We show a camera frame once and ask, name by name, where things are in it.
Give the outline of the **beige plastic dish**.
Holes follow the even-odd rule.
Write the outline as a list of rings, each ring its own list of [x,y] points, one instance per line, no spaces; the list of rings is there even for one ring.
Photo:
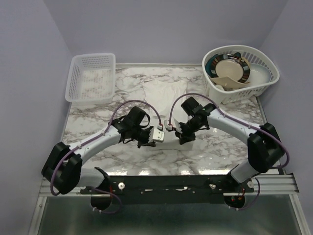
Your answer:
[[[225,77],[215,77],[215,78],[210,78],[211,82],[222,86],[223,88],[226,89],[233,89],[233,90],[237,90],[237,89],[241,89],[241,88],[247,88],[251,86],[251,83],[241,83],[238,81],[233,80],[232,78],[230,78],[229,76],[225,76]]]

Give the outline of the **white printed t shirt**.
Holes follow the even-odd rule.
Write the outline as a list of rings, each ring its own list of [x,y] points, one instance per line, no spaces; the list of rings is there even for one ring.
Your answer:
[[[180,80],[177,82],[162,82],[159,80],[153,80],[142,85],[145,93],[145,101],[151,104],[159,113],[163,131],[165,132],[164,142],[157,143],[155,150],[179,150],[179,151],[191,151],[193,142],[188,142],[180,145],[179,139],[175,136],[175,132],[168,132],[165,129],[164,121],[169,120],[170,111],[174,101],[181,95],[186,93],[187,82]],[[186,123],[188,116],[181,108],[181,104],[186,100],[186,96],[181,98],[174,107],[172,112],[172,118],[175,118],[179,122]],[[158,117],[152,108],[149,110],[149,116],[151,117],[151,125],[156,126],[159,124]]]

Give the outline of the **white oval dish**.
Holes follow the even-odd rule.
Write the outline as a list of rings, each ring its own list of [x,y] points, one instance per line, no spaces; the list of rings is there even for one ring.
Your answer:
[[[259,86],[270,81],[271,75],[268,69],[258,64],[250,64],[250,75],[247,80],[249,86]]]

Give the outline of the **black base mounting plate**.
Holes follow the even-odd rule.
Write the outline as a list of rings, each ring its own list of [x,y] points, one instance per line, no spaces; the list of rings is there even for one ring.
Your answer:
[[[243,206],[245,193],[254,192],[251,179],[237,183],[230,175],[106,176],[98,187],[85,187],[91,205],[229,203]]]

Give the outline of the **striped rim plate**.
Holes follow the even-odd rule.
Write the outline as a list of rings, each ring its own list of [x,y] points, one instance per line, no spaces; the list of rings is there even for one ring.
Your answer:
[[[239,52],[215,54],[204,68],[211,78],[229,76],[241,83],[246,83],[250,75],[250,66]]]

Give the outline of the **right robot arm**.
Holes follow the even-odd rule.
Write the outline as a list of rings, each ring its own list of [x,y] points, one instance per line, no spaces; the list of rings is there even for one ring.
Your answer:
[[[175,120],[174,131],[181,145],[194,141],[195,133],[211,127],[222,130],[247,146],[247,159],[234,167],[225,179],[225,187],[235,192],[243,182],[266,173],[287,153],[275,127],[270,123],[259,125],[229,115],[210,101],[202,106],[192,96],[181,104],[190,117],[187,122]]]

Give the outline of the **white round dish basket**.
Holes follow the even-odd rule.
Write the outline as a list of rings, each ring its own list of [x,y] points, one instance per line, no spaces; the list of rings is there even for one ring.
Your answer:
[[[218,104],[260,96],[280,78],[268,56],[244,45],[209,51],[202,60],[202,69],[205,94]]]

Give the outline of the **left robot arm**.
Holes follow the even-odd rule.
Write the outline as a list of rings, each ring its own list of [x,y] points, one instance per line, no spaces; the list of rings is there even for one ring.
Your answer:
[[[149,115],[137,106],[120,118],[111,118],[108,125],[97,133],[72,144],[57,143],[41,174],[50,182],[53,195],[67,194],[75,187],[91,186],[97,193],[104,193],[109,186],[105,175],[98,169],[84,169],[83,165],[102,150],[126,140],[136,141],[138,147],[154,147],[163,140],[162,125],[142,125]]]

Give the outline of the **white rectangular perforated basket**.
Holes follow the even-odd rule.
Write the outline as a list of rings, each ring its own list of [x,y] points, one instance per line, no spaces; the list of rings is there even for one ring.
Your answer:
[[[115,93],[116,58],[113,53],[91,53],[72,58],[65,93],[78,105],[109,104]]]

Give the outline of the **aluminium rail frame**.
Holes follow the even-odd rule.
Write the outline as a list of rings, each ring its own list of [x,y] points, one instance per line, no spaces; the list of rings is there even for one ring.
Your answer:
[[[113,175],[43,168],[31,235],[309,235],[293,174]]]

